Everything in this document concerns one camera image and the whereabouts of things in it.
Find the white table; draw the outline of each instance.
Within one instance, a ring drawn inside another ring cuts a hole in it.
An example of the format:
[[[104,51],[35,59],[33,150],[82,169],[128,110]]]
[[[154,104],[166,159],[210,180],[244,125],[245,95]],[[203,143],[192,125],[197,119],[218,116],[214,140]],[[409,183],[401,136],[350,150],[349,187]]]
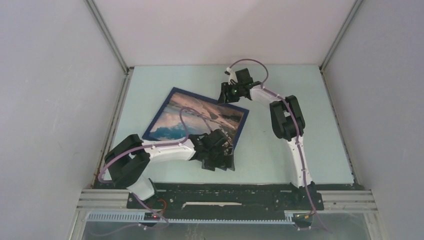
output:
[[[173,87],[218,99],[227,66],[137,66],[134,69],[116,130],[113,146],[131,134],[141,137]],[[248,67],[254,81],[262,81],[259,65]],[[295,95],[305,120],[304,147],[316,184],[351,184],[353,177],[327,92],[316,65],[269,65],[265,86],[282,96]],[[234,105],[249,115],[234,151],[235,171],[204,170],[201,162],[151,163],[144,175],[162,183],[286,184],[290,158],[271,128],[270,112],[243,98]]]

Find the framed landscape photo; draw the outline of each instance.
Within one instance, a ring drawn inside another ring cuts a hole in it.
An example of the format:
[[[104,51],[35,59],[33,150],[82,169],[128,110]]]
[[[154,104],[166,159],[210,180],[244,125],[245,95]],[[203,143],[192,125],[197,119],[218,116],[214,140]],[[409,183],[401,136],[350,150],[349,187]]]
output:
[[[221,129],[233,148],[246,122],[249,110],[174,87],[142,136],[149,141],[177,140],[186,136],[180,121],[180,109],[189,107],[206,119],[212,130]],[[210,133],[204,120],[194,113],[183,111],[182,119],[190,134]]]

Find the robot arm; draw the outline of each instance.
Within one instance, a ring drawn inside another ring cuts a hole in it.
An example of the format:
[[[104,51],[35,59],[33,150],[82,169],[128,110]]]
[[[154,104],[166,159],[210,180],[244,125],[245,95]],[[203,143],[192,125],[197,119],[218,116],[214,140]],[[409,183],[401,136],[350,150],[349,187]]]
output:
[[[303,133],[305,128],[305,120],[303,118],[298,100],[295,96],[285,97],[294,118],[297,121],[299,138],[297,139],[297,130],[294,126],[293,119],[287,114],[289,111],[283,103],[279,94],[274,94],[267,90],[259,81],[253,82],[247,68],[234,72],[231,68],[227,68],[225,72],[229,75],[228,82],[221,84],[221,94],[218,99],[219,104],[235,103],[240,97],[245,97],[251,101],[259,102],[270,110],[272,130],[279,139],[288,147],[292,156],[291,165],[291,183],[296,188],[306,187],[312,182],[311,175],[308,170],[306,161],[302,165],[302,157],[305,156],[303,145]]]
[[[114,188],[128,189],[141,200],[150,198],[156,191],[152,181],[142,174],[149,163],[198,160],[203,169],[211,171],[215,168],[235,169],[233,146],[220,129],[209,134],[190,134],[185,141],[143,141],[137,134],[132,134],[106,155],[105,163],[116,158],[119,161],[107,169]]]

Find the white wall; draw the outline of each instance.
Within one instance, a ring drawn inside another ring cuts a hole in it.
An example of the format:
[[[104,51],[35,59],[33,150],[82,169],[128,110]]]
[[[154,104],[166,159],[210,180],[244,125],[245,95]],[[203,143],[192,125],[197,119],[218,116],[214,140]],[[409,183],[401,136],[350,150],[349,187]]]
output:
[[[83,0],[2,1],[0,239],[65,239],[123,73]]]
[[[424,235],[424,1],[365,1],[327,81],[390,239]]]
[[[125,62],[319,65],[355,0],[96,0]]]

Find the dark blue border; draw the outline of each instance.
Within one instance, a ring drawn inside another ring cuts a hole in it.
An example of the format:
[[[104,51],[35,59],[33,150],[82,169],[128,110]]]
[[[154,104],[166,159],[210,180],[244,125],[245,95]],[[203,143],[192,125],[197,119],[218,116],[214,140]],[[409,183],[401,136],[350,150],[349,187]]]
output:
[[[169,104],[172,96],[175,93],[180,93],[180,94],[184,94],[190,97],[194,97],[196,99],[199,100],[203,100],[205,102],[211,103],[211,104],[215,104],[218,105],[218,101],[209,97],[205,97],[196,93],[192,93],[190,91],[186,91],[183,89],[180,89],[178,87],[173,87],[171,92],[168,94],[168,96],[166,97],[165,101],[162,103],[162,106],[160,106],[159,111],[156,113],[156,115],[154,116],[153,120],[151,121],[151,123],[149,124],[149,126],[147,127],[146,131],[143,134],[143,139],[148,140],[148,141],[159,141],[158,139],[155,139],[153,137],[149,136],[150,131],[152,130],[153,126],[155,125],[156,121],[158,120],[158,118],[161,116],[162,112],[164,111],[165,107]],[[246,123],[246,119],[248,118],[249,115],[249,110],[245,109],[245,108],[241,108],[239,106],[234,106],[228,103],[224,103],[224,104],[219,104],[220,106],[223,107],[227,107],[230,109],[234,109],[240,112],[243,112],[243,117],[241,118],[240,124],[238,125],[237,128],[237,132],[234,136],[234,140],[232,141],[232,146],[234,148],[236,148],[237,142],[239,141],[239,137],[240,137],[240,133],[242,132],[243,127],[245,126]]]

